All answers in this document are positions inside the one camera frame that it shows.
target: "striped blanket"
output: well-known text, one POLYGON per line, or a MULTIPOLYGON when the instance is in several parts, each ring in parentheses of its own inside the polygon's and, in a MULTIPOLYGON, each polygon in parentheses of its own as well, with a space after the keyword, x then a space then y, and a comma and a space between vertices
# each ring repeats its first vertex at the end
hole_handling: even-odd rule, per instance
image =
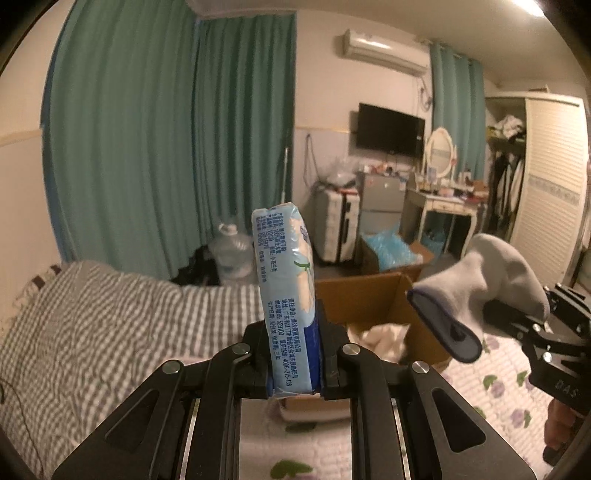
MULTIPOLYGON (((23 400, 45 477, 166 359, 211 357, 260 319, 254 286, 179 287, 91 261, 67 267, 23 308, 0 348, 0 377, 23 400)), ((10 390, 0 424, 40 476, 10 390)))

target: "metal screw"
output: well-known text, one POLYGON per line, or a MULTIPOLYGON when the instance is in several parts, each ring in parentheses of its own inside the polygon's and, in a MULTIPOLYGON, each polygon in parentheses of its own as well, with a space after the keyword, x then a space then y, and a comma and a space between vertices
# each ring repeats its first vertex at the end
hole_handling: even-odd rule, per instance
POLYGON ((167 375, 172 375, 181 370, 181 362, 169 360, 162 366, 162 371, 167 375))
POLYGON ((429 371, 429 365, 419 360, 417 362, 413 362, 413 370, 418 374, 426 374, 429 371))
POLYGON ((360 351, 361 348, 359 348, 359 345, 357 345, 357 343, 347 343, 343 345, 343 353, 345 355, 359 355, 360 351))
POLYGON ((248 343, 237 343, 232 345, 232 352, 237 355, 246 355, 251 352, 251 346, 248 343))

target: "wardrobe door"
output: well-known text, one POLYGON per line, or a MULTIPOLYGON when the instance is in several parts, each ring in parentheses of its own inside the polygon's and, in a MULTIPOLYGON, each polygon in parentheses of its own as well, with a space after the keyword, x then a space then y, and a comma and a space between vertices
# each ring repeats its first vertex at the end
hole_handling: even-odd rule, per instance
POLYGON ((527 149, 511 245, 542 285, 562 282, 581 224, 587 185, 582 102, 526 99, 527 149))

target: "ceiling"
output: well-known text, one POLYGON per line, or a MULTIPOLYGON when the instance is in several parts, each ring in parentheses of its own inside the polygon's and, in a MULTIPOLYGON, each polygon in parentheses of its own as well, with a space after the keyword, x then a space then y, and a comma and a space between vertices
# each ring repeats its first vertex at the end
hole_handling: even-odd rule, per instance
POLYGON ((511 0, 187 0, 204 17, 232 11, 312 9, 338 12, 440 40, 484 65, 496 83, 572 82, 588 86, 567 44, 546 18, 511 0))

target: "pillow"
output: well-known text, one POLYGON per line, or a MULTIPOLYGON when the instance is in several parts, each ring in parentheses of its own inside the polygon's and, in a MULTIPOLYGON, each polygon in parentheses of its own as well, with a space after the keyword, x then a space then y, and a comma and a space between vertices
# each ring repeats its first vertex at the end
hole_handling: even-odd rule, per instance
POLYGON ((63 269, 65 265, 52 265, 45 272, 35 275, 30 281, 26 283, 17 298, 12 302, 12 306, 7 308, 7 311, 0 315, 0 345, 3 343, 6 335, 10 331, 14 320, 18 313, 29 305, 39 293, 46 283, 54 279, 63 269))

